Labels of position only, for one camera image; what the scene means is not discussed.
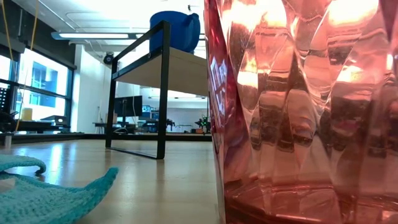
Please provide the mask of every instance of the blue watering can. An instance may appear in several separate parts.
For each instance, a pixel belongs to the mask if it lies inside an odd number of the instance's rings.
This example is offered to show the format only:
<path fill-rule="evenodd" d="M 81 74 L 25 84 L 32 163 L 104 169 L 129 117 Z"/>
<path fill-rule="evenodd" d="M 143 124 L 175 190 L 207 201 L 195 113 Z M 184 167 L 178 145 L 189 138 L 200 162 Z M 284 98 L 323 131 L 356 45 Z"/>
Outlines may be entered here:
<path fill-rule="evenodd" d="M 160 21 L 167 21 L 171 25 L 170 46 L 192 53 L 198 45 L 200 35 L 200 21 L 196 13 L 186 15 L 182 12 L 163 11 L 150 18 L 150 28 Z M 162 45 L 163 32 L 160 31 L 149 39 L 149 50 L 153 51 Z"/>

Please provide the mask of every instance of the faceted glass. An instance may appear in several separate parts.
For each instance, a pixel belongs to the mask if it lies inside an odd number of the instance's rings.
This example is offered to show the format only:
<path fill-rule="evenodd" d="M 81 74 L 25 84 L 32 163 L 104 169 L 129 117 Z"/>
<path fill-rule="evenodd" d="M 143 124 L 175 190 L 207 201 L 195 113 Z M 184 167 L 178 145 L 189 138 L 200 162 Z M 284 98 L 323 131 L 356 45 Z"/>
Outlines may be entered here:
<path fill-rule="evenodd" d="M 398 223 L 398 0 L 205 0 L 223 223 Z"/>

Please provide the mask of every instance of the white ceiling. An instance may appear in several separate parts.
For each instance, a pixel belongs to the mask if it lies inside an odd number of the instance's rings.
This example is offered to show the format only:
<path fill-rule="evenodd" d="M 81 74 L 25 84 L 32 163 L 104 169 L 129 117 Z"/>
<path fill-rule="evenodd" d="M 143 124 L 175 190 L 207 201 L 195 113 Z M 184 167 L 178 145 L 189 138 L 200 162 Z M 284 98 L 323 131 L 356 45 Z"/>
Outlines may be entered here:
<path fill-rule="evenodd" d="M 36 0 L 13 0 L 35 14 Z M 39 19 L 62 32 L 142 32 L 149 30 L 150 17 L 159 11 L 197 13 L 204 33 L 204 0 L 40 0 Z M 133 40 L 91 41 L 86 50 L 120 52 Z M 195 51 L 205 51 L 200 41 Z"/>

